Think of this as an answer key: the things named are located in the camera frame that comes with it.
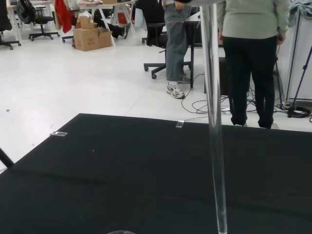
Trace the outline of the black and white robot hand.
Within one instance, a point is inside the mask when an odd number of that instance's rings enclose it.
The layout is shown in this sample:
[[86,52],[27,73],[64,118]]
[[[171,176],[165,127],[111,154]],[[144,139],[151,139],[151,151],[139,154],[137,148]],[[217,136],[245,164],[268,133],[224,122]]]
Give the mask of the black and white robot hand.
[[176,0],[176,1],[190,6],[204,6],[222,2],[222,0]]

